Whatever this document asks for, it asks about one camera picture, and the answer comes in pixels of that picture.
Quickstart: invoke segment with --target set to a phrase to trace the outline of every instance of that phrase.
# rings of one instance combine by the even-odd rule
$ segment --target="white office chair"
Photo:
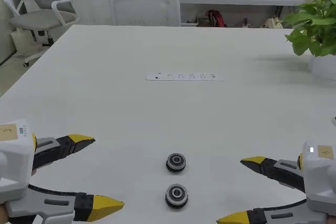
[[[9,22],[19,29],[38,31],[42,34],[46,31],[48,44],[43,44],[43,46],[52,46],[54,43],[49,34],[50,30],[72,25],[79,19],[71,4],[73,0],[33,0],[33,3],[36,4],[36,11],[20,15],[19,11],[24,1],[21,0],[15,7],[13,0],[4,0],[14,14],[14,18]],[[26,58],[24,66],[28,67],[29,61],[41,57],[44,52],[45,50]]]
[[[181,26],[180,0],[112,0],[112,24]]]

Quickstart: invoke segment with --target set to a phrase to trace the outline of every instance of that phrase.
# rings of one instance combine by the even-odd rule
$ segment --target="table surface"
[[[38,137],[97,139],[31,181],[125,202],[97,223],[215,223],[293,203],[304,195],[239,163],[296,160],[304,141],[334,141],[336,82],[309,73],[289,32],[72,26],[0,98],[0,122],[26,118]],[[215,72],[226,81],[145,80],[157,71]],[[187,158],[178,175],[165,168],[174,152]],[[164,201],[174,183],[189,192],[180,211]]]

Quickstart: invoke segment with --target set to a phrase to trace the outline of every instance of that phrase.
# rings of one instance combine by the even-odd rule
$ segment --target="chair leg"
[[[44,47],[51,47],[54,44],[53,38],[50,36],[49,32],[47,31],[48,35],[48,44],[42,44]]]
[[[46,49],[46,50],[43,50],[43,51],[41,51],[41,52],[38,52],[38,53],[36,53],[36,54],[34,54],[34,55],[31,55],[31,56],[29,56],[29,57],[27,57],[27,58],[23,61],[23,65],[24,65],[25,67],[29,67],[29,62],[30,62],[30,61],[35,60],[35,59],[37,59],[37,58],[40,58],[46,51],[47,51],[47,49]]]

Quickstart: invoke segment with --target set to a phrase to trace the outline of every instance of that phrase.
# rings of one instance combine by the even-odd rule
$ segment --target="green plant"
[[[336,0],[314,0],[282,21],[295,29],[285,35],[296,55],[308,49],[315,56],[336,55]]]

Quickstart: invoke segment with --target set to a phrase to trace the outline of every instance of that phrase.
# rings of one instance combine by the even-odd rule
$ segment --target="black rubber wheel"
[[[181,209],[188,203],[188,191],[180,184],[171,185],[166,191],[165,200],[171,208]]]
[[[166,161],[166,167],[173,173],[179,173],[183,171],[187,162],[185,157],[180,153],[173,153],[169,155]]]

